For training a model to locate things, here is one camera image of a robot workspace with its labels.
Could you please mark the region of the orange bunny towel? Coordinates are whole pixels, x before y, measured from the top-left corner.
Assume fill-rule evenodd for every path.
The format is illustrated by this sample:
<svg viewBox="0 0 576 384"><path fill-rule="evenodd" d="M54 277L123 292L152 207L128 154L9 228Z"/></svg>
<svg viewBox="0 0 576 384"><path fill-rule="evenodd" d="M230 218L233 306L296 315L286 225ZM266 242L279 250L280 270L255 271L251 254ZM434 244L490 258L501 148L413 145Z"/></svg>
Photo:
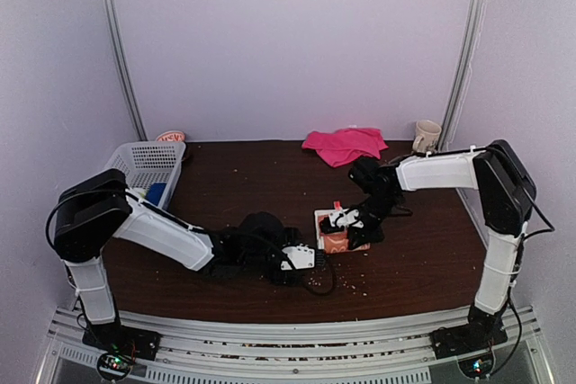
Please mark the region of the orange bunny towel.
<svg viewBox="0 0 576 384"><path fill-rule="evenodd" d="M332 209L314 211L316 247L328 255L368 251L371 247L370 244L359 246L356 249L349 249L349 240L345 230L333 234L324 234L321 231L320 222L327 218L332 212L341 211L342 209L340 201L334 201Z"/></svg>

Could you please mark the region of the pink towel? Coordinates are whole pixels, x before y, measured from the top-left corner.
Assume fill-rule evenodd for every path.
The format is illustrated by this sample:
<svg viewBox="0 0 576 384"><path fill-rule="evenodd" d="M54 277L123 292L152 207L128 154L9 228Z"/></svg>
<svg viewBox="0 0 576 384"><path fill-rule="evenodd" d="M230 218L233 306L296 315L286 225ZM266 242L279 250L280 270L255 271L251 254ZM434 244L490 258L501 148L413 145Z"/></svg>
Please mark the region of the pink towel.
<svg viewBox="0 0 576 384"><path fill-rule="evenodd" d="M313 131L302 142L303 150L314 151L328 166L337 168L361 156L379 159L388 149L382 133L375 128L346 128L324 133Z"/></svg>

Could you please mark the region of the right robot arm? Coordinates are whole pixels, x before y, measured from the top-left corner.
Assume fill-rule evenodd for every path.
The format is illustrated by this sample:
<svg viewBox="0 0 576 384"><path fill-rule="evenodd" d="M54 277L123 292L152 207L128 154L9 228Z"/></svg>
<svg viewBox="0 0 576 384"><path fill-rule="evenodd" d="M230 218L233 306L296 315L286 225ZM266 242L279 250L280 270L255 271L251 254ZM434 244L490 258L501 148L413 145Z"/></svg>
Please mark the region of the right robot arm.
<svg viewBox="0 0 576 384"><path fill-rule="evenodd" d="M489 236L479 289L462 329L462 342L482 348L495 334L519 271L518 254L535 206L536 185L505 139L486 147L401 156L382 165L361 157L348 173L364 192L359 204L329 217L343 228L353 248L383 240L382 223L405 192L471 189L480 195Z"/></svg>

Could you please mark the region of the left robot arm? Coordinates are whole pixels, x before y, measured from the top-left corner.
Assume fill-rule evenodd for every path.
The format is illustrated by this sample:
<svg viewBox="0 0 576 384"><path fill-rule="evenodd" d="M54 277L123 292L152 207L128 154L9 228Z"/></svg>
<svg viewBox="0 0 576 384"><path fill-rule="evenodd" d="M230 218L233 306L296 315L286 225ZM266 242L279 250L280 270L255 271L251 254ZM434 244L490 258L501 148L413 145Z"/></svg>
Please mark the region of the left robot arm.
<svg viewBox="0 0 576 384"><path fill-rule="evenodd" d="M112 239L219 279L255 268L273 283L294 284L318 261L315 248L300 241L299 230L284 226L270 213L252 213L237 228L201 228L143 198L114 168L61 193L44 234L72 277L88 332L111 352L123 350L130 341L102 258Z"/></svg>

